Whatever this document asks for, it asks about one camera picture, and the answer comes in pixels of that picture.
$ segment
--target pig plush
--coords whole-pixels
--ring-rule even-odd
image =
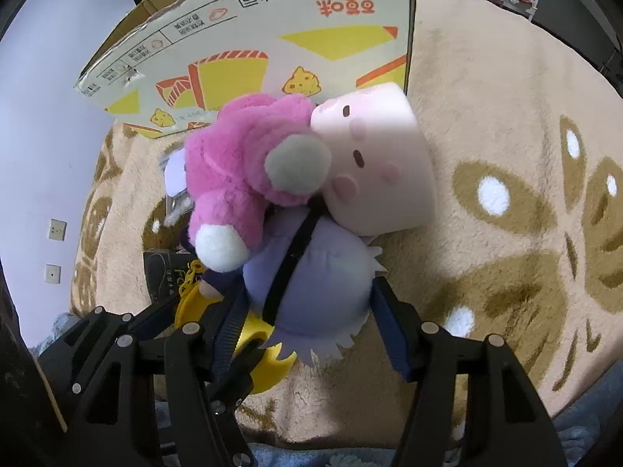
[[[330,99],[311,115],[312,130],[331,149],[322,192],[339,225],[375,236],[432,219],[431,158],[398,85],[379,84]]]

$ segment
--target cardboard box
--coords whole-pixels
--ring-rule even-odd
[[[245,93],[406,88],[414,13],[415,0],[144,0],[76,87],[149,137],[205,126]]]

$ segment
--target beige fluffy rug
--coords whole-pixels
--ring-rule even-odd
[[[434,161],[427,228],[382,237],[396,294],[457,334],[503,334],[556,413],[621,355],[623,101],[574,51],[482,0],[418,0],[409,98]],[[158,140],[108,134],[82,228],[72,305],[149,304],[142,252],[163,226]],[[247,399],[242,425],[275,443],[396,445],[412,388],[370,320],[344,359],[297,364]],[[457,382],[457,410],[465,381]]]

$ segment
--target pink plush ear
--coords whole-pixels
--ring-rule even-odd
[[[264,93],[254,93],[253,95],[242,95],[234,98],[231,102],[223,105],[219,111],[217,119],[226,118],[233,112],[241,111],[247,107],[267,107],[275,102],[275,98]]]
[[[275,116],[286,118],[293,123],[309,125],[312,120],[312,111],[316,104],[305,95],[286,95],[279,98],[270,106],[270,112]]]

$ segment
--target black strap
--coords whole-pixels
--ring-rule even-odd
[[[312,234],[320,216],[322,216],[320,209],[310,210],[303,223],[301,223],[301,226],[298,227],[297,233],[292,238],[290,247],[288,247],[288,252],[276,271],[275,278],[266,296],[266,302],[264,302],[264,310],[262,312],[263,320],[271,326],[275,326],[276,312],[279,309],[283,294],[288,288],[294,269],[297,268],[298,261],[303,257],[307,246],[312,240]]]

